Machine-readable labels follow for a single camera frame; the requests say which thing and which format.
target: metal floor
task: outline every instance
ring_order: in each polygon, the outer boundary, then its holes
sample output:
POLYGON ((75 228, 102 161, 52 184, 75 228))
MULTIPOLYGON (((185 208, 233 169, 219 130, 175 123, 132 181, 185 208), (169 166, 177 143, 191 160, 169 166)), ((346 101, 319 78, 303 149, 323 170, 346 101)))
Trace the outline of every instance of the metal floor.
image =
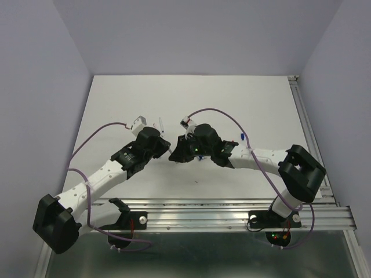
MULTIPOLYGON (((292 243, 304 236, 293 232, 292 243)), ((348 278, 357 277, 342 231, 317 231, 302 246, 278 250, 259 242, 265 233, 139 234, 154 246, 143 253, 117 253, 98 233, 53 254, 46 277, 151 278, 348 278)))

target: white connector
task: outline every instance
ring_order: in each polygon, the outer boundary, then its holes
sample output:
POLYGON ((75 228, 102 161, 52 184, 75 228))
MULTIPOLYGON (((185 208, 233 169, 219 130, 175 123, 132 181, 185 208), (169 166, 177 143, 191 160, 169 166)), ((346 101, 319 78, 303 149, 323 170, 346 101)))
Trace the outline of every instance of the white connector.
POLYGON ((146 125, 147 125, 147 121, 145 117, 139 116, 138 118, 136 118, 131 128, 134 136, 137 137, 138 134, 146 127, 146 125))

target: white wall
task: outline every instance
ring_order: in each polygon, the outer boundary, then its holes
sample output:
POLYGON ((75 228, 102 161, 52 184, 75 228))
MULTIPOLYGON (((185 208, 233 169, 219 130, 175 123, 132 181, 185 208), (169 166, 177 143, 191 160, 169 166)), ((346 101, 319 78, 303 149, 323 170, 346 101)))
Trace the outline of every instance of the white wall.
POLYGON ((66 174, 91 77, 53 2, 0 8, 0 277, 31 277, 38 200, 66 174))
POLYGON ((341 0, 54 0, 94 74, 290 75, 341 0))
POLYGON ((344 0, 300 77, 334 194, 371 262, 371 1, 344 0))

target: black bracket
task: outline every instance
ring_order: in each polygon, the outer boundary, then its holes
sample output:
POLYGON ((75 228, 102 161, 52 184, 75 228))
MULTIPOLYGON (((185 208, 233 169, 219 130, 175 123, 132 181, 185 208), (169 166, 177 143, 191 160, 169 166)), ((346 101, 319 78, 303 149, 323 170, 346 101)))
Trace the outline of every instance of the black bracket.
POLYGON ((297 211, 292 211, 291 214, 283 222, 277 218, 270 217, 266 210, 252 210, 249 212, 249 223, 251 229, 274 229, 284 228, 287 226, 287 221, 290 222, 291 228, 300 228, 301 221, 297 211))
MULTIPOLYGON (((134 230, 145 230, 147 229, 147 221, 145 223, 140 223, 140 217, 145 217, 147 219, 148 213, 146 211, 131 211, 129 206, 125 204, 122 200, 118 198, 113 198, 109 200, 110 203, 116 205, 121 212, 120 217, 116 221, 115 224, 105 225, 100 227, 103 230, 131 230, 130 222, 133 220, 134 223, 134 230)), ((132 239, 133 235, 129 233, 113 233, 113 235, 117 235, 120 237, 125 237, 127 239, 132 239)), ((108 243, 113 245, 117 248, 125 248, 127 247, 130 242, 119 240, 114 237, 108 236, 107 238, 108 243)))
POLYGON ((104 225, 100 227, 103 230, 130 230, 130 221, 134 222, 134 230, 146 230, 147 222, 141 224, 139 221, 140 217, 145 217, 147 219, 148 213, 146 211, 131 211, 129 206, 125 204, 122 200, 118 198, 113 198, 109 200, 110 203, 116 205, 121 212, 120 217, 117 219, 116 223, 110 225, 104 225))

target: mounting plate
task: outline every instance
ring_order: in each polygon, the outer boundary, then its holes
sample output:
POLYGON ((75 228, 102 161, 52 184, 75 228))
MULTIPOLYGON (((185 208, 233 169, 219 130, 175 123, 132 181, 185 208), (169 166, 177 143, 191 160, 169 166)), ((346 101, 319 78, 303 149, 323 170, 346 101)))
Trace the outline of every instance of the mounting plate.
MULTIPOLYGON (((249 211, 249 219, 254 219, 249 221, 251 229, 272 229, 272 228, 282 228, 285 226, 286 221, 279 222, 267 216, 266 210, 251 210, 249 211)), ((287 218, 290 222, 291 228, 301 228, 300 216, 297 211, 293 211, 287 218)))

